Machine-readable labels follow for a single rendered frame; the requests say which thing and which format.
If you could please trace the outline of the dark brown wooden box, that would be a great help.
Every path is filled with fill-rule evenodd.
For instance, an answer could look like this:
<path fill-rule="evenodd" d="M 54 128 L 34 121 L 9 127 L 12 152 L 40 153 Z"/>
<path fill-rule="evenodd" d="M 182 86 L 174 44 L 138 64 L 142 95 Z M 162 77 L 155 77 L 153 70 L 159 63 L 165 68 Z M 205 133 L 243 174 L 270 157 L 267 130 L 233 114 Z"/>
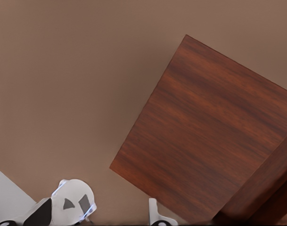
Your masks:
<path fill-rule="evenodd" d="M 187 223 L 287 222 L 287 90 L 185 36 L 110 165 Z"/>

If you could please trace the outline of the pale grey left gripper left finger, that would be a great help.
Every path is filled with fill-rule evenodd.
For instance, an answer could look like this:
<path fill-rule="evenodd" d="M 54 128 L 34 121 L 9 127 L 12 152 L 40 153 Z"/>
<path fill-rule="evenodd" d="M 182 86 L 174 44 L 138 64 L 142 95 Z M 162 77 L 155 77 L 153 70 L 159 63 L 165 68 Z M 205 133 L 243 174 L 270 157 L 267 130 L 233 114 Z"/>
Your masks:
<path fill-rule="evenodd" d="M 44 198 L 25 214 L 23 225 L 49 225 L 51 219 L 52 200 L 51 198 Z"/>

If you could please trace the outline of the white rounded object grey patches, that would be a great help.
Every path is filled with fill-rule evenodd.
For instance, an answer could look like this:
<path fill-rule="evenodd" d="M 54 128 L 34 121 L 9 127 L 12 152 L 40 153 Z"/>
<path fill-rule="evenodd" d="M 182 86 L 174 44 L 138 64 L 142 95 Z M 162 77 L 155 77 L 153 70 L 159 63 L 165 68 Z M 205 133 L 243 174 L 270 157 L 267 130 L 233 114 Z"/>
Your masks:
<path fill-rule="evenodd" d="M 79 179 L 61 180 L 51 201 L 52 226 L 80 223 L 97 209 L 92 189 Z"/>

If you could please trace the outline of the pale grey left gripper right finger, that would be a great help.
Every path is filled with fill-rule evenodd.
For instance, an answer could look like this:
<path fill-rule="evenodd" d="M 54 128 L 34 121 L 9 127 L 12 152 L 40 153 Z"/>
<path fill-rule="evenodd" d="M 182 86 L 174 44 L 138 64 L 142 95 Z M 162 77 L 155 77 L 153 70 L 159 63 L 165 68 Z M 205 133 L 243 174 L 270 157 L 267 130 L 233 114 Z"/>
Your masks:
<path fill-rule="evenodd" d="M 150 226 L 178 226 L 175 219 L 162 216 L 158 213 L 157 200 L 149 198 L 149 225 Z"/>

